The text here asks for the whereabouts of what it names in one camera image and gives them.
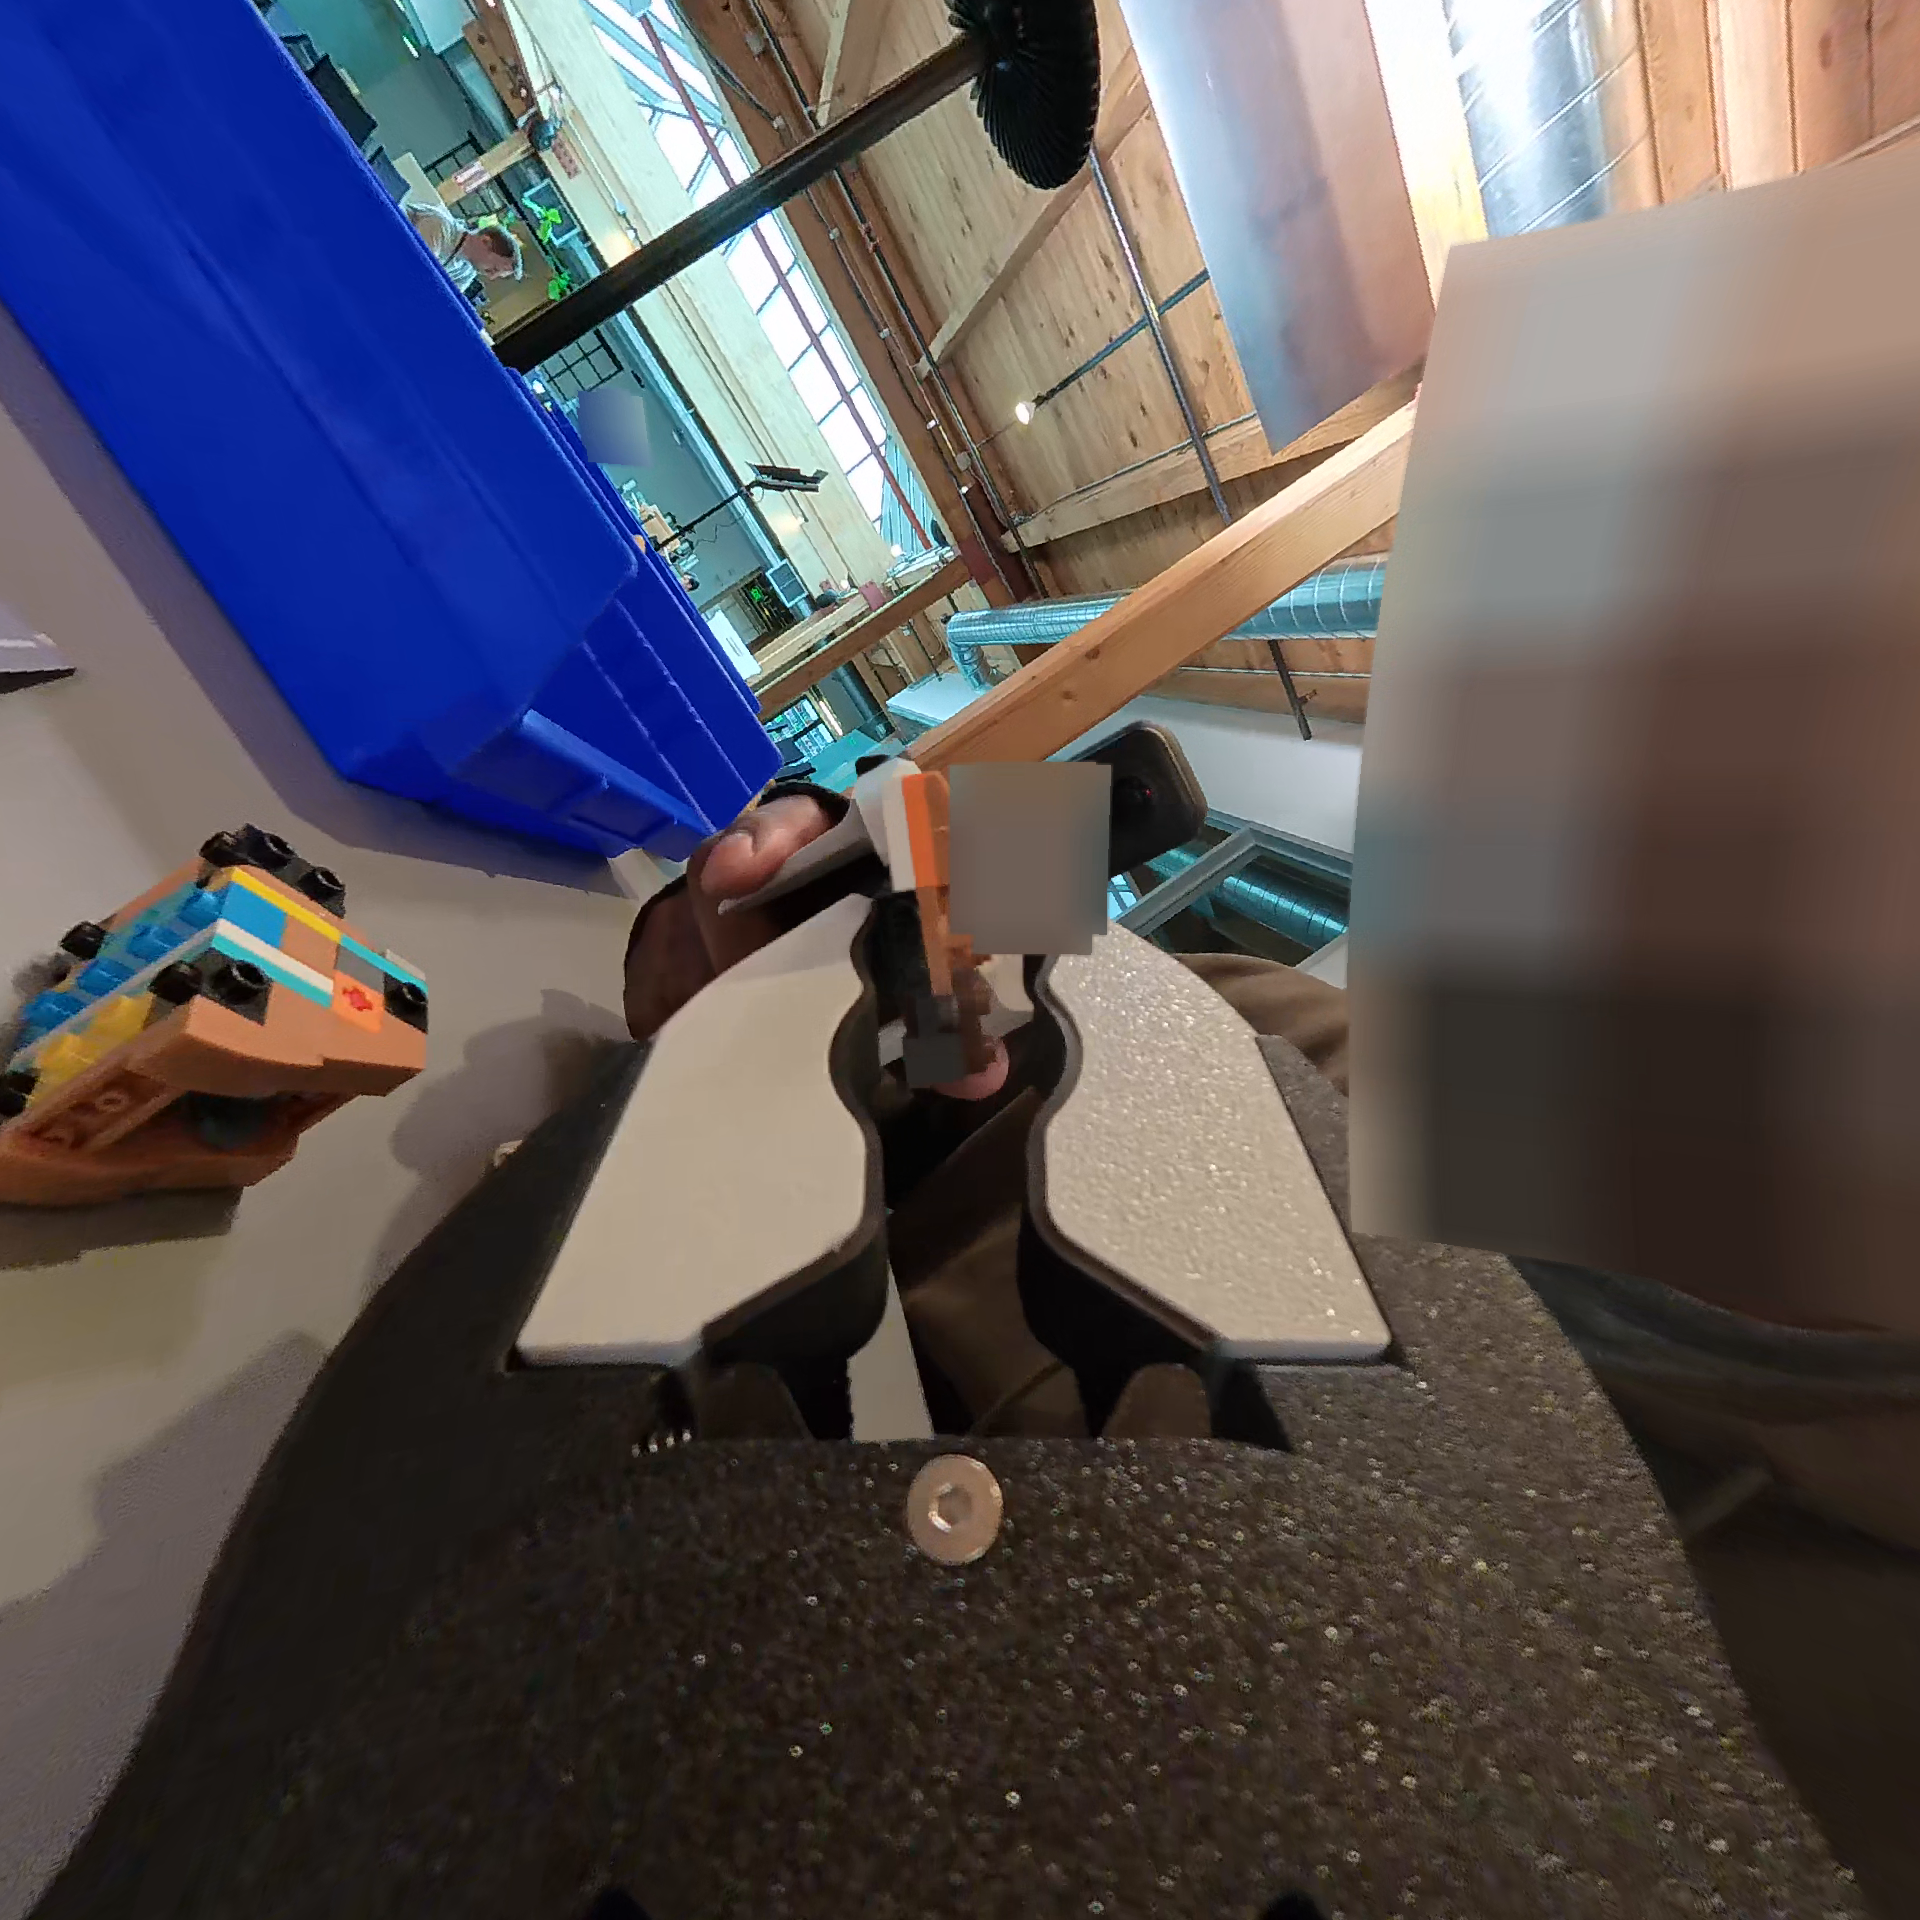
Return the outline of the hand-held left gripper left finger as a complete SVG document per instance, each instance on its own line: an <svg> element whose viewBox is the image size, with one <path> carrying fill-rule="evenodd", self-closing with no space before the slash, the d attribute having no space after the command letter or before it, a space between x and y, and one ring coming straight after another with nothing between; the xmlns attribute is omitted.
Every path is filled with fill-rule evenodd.
<svg viewBox="0 0 1920 1920"><path fill-rule="evenodd" d="M881 1321L873 902L721 975L646 1050L518 1330L528 1365L832 1355Z"/></svg>

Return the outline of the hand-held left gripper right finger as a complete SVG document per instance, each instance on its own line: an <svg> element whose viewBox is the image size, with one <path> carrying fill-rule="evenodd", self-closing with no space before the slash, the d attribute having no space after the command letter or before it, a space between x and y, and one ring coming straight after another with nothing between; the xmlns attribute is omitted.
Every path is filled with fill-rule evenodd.
<svg viewBox="0 0 1920 1920"><path fill-rule="evenodd" d="M1122 927L1050 960L1064 1035L1029 1208L1043 1243L1201 1363L1377 1363L1393 1335L1260 1038Z"/></svg>

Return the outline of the small brown brick assembly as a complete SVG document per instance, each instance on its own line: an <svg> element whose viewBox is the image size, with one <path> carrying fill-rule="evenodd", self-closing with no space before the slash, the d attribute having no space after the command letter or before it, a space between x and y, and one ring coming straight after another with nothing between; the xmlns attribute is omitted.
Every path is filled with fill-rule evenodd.
<svg viewBox="0 0 1920 1920"><path fill-rule="evenodd" d="M949 1088L989 1069L994 998L982 958L953 929L947 776L896 759L873 818L890 880L881 977L904 1021L904 1077L912 1088Z"/></svg>

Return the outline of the person's right hand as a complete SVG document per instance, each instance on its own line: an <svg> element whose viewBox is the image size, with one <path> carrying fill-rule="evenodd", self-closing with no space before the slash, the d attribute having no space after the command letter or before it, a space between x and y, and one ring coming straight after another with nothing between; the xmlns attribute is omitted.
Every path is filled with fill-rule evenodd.
<svg viewBox="0 0 1920 1920"><path fill-rule="evenodd" d="M848 815L848 800L811 785L777 785L732 829L697 847L684 877L649 899L629 935L622 1013L637 1046L721 975L749 960L842 899L873 902L877 866L856 863L816 874L771 903L745 906L785 864Z"/></svg>

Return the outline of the blue plastic bin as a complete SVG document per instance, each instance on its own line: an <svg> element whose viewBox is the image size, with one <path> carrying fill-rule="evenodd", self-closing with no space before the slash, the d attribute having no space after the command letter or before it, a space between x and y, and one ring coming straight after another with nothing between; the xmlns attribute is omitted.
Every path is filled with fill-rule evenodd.
<svg viewBox="0 0 1920 1920"><path fill-rule="evenodd" d="M613 525L629 579L508 727L457 766L438 805L474 823L602 857L685 861L774 777L779 754L573 421L533 381L528 402Z"/></svg>
<svg viewBox="0 0 1920 1920"><path fill-rule="evenodd" d="M252 6L3 7L5 309L347 779L491 779L634 542Z"/></svg>

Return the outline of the black studio light stand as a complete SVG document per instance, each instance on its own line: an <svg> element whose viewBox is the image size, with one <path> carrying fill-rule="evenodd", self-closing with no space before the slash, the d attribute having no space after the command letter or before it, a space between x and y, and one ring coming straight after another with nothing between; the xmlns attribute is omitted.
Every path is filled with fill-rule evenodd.
<svg viewBox="0 0 1920 1920"><path fill-rule="evenodd" d="M744 487L736 487L732 495L723 496L714 503L707 512L696 515L696 519L685 525L664 522L664 533L646 535L657 552L664 552L684 544L690 535L701 528L708 519L732 512L741 509L756 495L777 495L777 496L810 496L819 495L825 481L825 472L802 472L793 467L779 465L755 465L749 479Z"/></svg>

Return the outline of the multicoloured brick model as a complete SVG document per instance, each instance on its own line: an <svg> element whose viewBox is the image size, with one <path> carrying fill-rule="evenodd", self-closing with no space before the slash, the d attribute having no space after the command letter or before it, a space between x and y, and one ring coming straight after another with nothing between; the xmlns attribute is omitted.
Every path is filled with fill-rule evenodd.
<svg viewBox="0 0 1920 1920"><path fill-rule="evenodd" d="M426 1069L426 977L342 878L242 823L68 929L5 1023L3 1198L75 1210L236 1192Z"/></svg>

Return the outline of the black floor lamp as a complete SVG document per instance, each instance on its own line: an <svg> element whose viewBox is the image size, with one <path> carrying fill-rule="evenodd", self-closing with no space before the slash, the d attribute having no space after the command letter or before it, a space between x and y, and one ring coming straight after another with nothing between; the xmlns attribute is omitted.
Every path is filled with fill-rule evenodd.
<svg viewBox="0 0 1920 1920"><path fill-rule="evenodd" d="M862 155L962 87L997 155L1027 186L1068 186L1089 163L1098 131L1100 54L1092 2L956 2L956 38L929 59L832 119L779 161L589 279L581 290L516 323L496 360L531 374L622 309L649 297L756 222Z"/></svg>

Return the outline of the silver spiral air duct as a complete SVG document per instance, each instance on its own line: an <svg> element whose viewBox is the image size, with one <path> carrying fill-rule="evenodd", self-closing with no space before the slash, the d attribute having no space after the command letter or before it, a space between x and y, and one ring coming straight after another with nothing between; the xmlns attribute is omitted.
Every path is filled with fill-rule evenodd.
<svg viewBox="0 0 1920 1920"><path fill-rule="evenodd" d="M1652 209L1633 2L1444 2L1478 205L1493 239Z"/></svg>
<svg viewBox="0 0 1920 1920"><path fill-rule="evenodd" d="M1385 558L1339 561L1222 632L1226 640L1373 639L1385 597ZM1122 601L1120 592L1034 599L1009 609L956 610L945 647L970 686L988 689L989 647L1050 647L1068 640Z"/></svg>

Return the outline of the rectangular metal air duct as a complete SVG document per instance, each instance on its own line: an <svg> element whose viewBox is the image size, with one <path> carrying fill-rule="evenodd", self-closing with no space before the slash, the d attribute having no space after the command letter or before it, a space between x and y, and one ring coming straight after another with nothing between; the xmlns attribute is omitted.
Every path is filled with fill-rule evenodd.
<svg viewBox="0 0 1920 1920"><path fill-rule="evenodd" d="M1440 2L1122 2L1222 326L1280 453L1424 361L1488 235Z"/></svg>

